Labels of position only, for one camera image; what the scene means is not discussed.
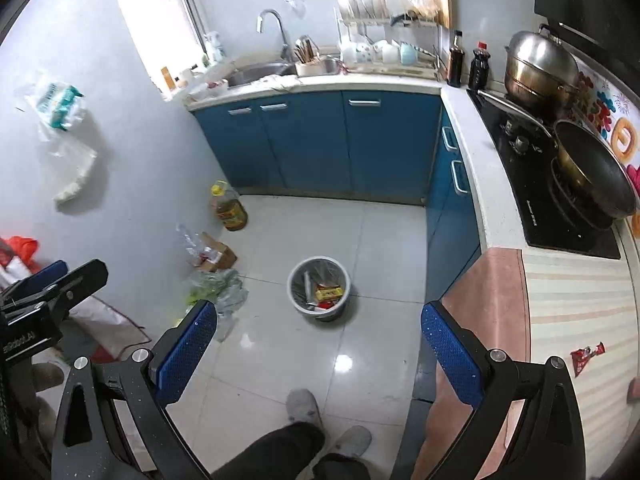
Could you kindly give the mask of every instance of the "stove knob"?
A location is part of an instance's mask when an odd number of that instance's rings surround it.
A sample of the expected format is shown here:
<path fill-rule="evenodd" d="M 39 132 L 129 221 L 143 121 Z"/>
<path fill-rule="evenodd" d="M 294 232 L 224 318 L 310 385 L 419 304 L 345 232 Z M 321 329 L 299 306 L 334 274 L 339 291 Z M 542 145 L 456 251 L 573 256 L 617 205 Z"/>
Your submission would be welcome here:
<path fill-rule="evenodd" d="M 523 155 L 529 149 L 529 139 L 527 137 L 523 137 L 521 135 L 516 137 L 516 141 L 514 143 L 516 151 Z"/>

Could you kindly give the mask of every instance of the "range hood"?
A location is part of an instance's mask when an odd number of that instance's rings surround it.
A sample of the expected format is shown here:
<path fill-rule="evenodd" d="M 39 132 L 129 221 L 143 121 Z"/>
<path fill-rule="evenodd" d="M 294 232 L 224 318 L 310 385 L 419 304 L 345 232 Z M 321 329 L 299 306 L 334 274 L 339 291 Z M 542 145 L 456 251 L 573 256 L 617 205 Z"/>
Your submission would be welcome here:
<path fill-rule="evenodd" d="M 535 0 L 534 10 L 640 96 L 640 0 Z"/>

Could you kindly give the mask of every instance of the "cabinet handle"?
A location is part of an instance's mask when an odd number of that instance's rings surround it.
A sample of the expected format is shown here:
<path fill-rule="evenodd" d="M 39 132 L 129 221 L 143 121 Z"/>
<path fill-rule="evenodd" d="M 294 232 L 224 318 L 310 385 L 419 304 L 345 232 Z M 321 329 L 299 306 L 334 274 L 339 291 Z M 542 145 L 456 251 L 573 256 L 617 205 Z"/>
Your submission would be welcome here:
<path fill-rule="evenodd" d="M 382 101 L 378 99 L 377 101 L 355 101 L 353 99 L 349 99 L 349 104 L 351 106 L 375 106 L 379 107 L 382 104 Z"/>
<path fill-rule="evenodd" d="M 251 108 L 236 108 L 235 110 L 229 110 L 229 115 L 242 115 L 242 114 L 250 114 Z"/>
<path fill-rule="evenodd" d="M 264 105 L 264 106 L 260 106 L 260 110 L 263 110 L 265 112 L 270 112 L 272 110 L 284 110 L 285 108 L 287 108 L 287 104 L 286 103 L 280 103 L 278 105 Z"/>
<path fill-rule="evenodd" d="M 456 173 L 456 164 L 459 164 L 464 168 L 464 164 L 462 164 L 461 160 L 451 161 L 451 176 L 453 177 L 453 189 L 456 191 L 457 195 L 465 196 L 465 195 L 468 195 L 469 192 L 468 190 L 462 189 L 460 187 L 460 183 L 458 182 L 458 174 Z"/>
<path fill-rule="evenodd" d="M 445 149 L 450 152 L 450 153 L 456 153 L 458 151 L 457 147 L 455 147 L 453 144 L 451 144 L 449 142 L 449 139 L 447 139 L 447 134 L 446 134 L 446 130 L 451 130 L 453 131 L 453 128 L 451 128 L 450 126 L 443 126 L 441 129 L 441 133 L 442 133 L 442 142 L 444 142 L 444 147 Z"/>

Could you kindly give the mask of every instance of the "frying pan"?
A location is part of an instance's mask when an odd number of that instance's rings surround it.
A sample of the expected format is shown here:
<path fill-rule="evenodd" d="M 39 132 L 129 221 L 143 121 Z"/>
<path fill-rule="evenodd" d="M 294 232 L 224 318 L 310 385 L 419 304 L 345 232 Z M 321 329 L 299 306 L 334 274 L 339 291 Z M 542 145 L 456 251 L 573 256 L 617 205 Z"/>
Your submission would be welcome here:
<path fill-rule="evenodd" d="M 554 123 L 552 134 L 533 115 L 518 105 L 492 94 L 482 97 L 507 113 L 531 121 L 553 141 L 558 163 L 575 191 L 589 196 L 609 216 L 626 218 L 640 208 L 636 188 L 610 147 L 579 124 L 564 119 Z"/>

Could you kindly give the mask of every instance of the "faucet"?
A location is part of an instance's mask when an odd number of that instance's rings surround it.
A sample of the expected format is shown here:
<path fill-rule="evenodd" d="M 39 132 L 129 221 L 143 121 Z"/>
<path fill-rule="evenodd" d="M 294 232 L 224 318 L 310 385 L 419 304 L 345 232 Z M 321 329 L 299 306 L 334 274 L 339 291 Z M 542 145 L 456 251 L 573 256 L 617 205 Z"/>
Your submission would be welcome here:
<path fill-rule="evenodd" d="M 282 52 L 280 53 L 280 57 L 282 59 L 286 59 L 289 62 L 293 62 L 294 59 L 293 59 L 293 56 L 291 55 L 291 47 L 289 46 L 289 41 L 287 41 L 287 35 L 284 32 L 284 28 L 282 27 L 282 19 L 276 10 L 264 9 L 258 16 L 258 23 L 257 23 L 256 30 L 262 33 L 262 30 L 263 30 L 262 24 L 264 23 L 264 17 L 267 14 L 273 14 L 276 20 L 278 20 L 278 26 L 280 27 L 280 33 L 282 34 Z"/>

